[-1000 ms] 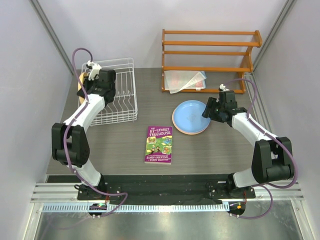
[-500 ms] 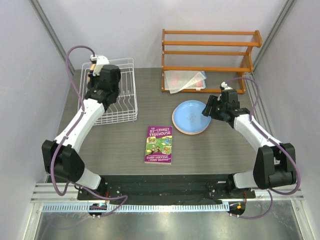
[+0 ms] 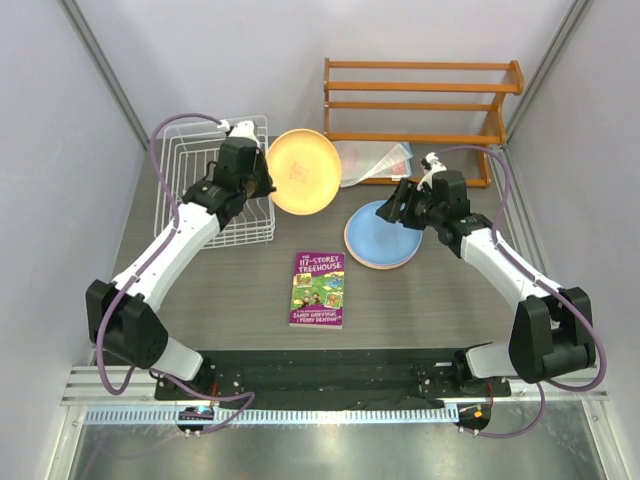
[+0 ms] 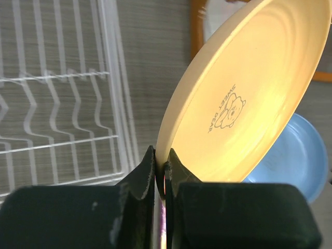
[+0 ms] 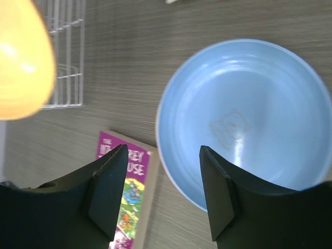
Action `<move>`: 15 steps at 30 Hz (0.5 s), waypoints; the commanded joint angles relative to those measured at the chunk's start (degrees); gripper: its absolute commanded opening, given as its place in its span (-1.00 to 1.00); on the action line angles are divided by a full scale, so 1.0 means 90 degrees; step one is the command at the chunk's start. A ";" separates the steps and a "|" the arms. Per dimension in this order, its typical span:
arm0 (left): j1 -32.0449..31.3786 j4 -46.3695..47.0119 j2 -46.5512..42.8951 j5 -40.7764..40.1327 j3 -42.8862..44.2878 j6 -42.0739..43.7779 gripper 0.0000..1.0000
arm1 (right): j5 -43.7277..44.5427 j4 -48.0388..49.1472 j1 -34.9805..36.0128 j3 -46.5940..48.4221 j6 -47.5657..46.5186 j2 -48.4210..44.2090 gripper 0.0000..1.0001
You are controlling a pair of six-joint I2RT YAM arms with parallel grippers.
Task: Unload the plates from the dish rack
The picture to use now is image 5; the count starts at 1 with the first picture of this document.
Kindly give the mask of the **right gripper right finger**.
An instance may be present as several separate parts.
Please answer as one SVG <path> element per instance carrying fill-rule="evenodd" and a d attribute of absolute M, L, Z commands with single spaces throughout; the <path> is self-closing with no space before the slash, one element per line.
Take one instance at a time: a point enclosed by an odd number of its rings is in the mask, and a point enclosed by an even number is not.
<path fill-rule="evenodd" d="M 296 191 L 263 180 L 207 146 L 200 168 L 218 248 L 331 248 L 331 182 Z"/>

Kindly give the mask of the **yellow plate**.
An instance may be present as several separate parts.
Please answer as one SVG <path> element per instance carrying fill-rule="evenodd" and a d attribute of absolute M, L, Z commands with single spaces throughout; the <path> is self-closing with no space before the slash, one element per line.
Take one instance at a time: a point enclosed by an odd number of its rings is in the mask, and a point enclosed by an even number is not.
<path fill-rule="evenodd" d="M 1 120 L 29 117 L 49 101 L 56 58 L 33 1 L 1 1 Z"/>

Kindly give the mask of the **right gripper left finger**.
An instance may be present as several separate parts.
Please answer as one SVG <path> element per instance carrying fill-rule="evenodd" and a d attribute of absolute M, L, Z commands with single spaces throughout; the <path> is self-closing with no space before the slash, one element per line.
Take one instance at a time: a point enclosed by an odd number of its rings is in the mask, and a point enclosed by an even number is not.
<path fill-rule="evenodd" d="M 121 144 L 37 188 L 1 182 L 1 248 L 108 248 L 128 164 Z"/>

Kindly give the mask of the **blue plate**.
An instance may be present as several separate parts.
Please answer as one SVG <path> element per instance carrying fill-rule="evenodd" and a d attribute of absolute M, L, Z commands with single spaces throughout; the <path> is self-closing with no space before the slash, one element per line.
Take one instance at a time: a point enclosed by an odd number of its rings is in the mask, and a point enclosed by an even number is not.
<path fill-rule="evenodd" d="M 174 186 L 206 211 L 199 150 L 279 186 L 303 190 L 331 166 L 331 97 L 301 57 L 257 39 L 211 45 L 172 76 L 156 142 Z"/>

